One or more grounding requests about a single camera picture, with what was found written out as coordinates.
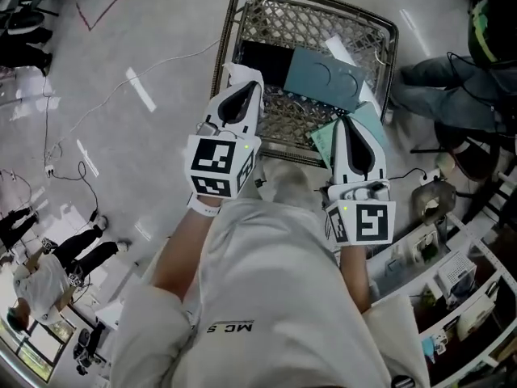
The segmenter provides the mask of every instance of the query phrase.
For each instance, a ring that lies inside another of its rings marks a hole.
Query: wire basket
[[[234,33],[236,38],[230,41]],[[338,0],[230,0],[211,97],[221,89],[222,65],[241,62],[243,41],[289,49],[299,46],[331,56],[325,41],[332,36],[339,36],[356,65],[366,73],[365,83],[382,107],[383,120],[397,52],[397,27]],[[257,128],[263,141],[261,154],[324,167],[310,134],[345,112],[268,84],[263,99],[264,114]]]

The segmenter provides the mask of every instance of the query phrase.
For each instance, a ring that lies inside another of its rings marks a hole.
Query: gray concrete floor
[[[112,0],[78,0],[86,21],[93,25]],[[74,0],[60,0],[58,19],[49,19],[54,37],[47,45],[54,62],[45,92],[52,94],[48,113],[48,147],[69,134],[81,116],[102,103],[126,71],[137,73],[166,59],[194,53],[220,37],[229,0],[119,0],[89,31]],[[448,50],[467,51],[467,0],[343,0],[394,21],[400,30],[397,65],[407,65]],[[127,261],[156,252],[185,212],[189,188],[183,175],[182,149],[187,135],[208,102],[216,46],[197,57],[168,62],[141,77],[157,108],[152,113],[131,85],[122,86],[92,112],[54,151],[56,173],[77,176],[84,159],[79,142],[99,172],[88,180],[99,196],[99,207],[111,221],[109,235],[130,238]],[[0,109],[0,167],[14,170],[32,186],[43,188],[36,234],[60,223],[60,237],[79,230],[94,209],[82,183],[48,179],[44,174],[44,80],[36,70],[22,69],[7,82],[3,99],[25,98]],[[389,176],[413,167],[431,170],[434,155],[410,155],[410,148],[436,146],[432,123],[416,116],[395,116],[386,127],[392,150],[387,153]],[[418,173],[393,181],[397,200],[396,230],[410,223],[409,197],[418,186]],[[461,174],[452,177],[466,190]],[[2,211],[27,199],[22,183],[0,183]],[[463,209],[460,203],[457,211]]]

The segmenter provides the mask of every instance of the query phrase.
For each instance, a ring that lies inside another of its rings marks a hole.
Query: wristband
[[[193,209],[205,217],[215,217],[217,214],[219,214],[219,210],[221,210],[221,207],[210,207],[209,205],[202,203],[194,194],[191,195],[191,198],[187,204],[187,208]]]

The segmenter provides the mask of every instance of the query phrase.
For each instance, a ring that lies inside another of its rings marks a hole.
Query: blue jeans
[[[395,107],[457,128],[503,131],[499,114],[490,107],[498,98],[494,78],[461,59],[453,58],[452,64],[459,79],[447,57],[402,67],[391,89]],[[461,83],[471,94],[486,100],[474,99]]]

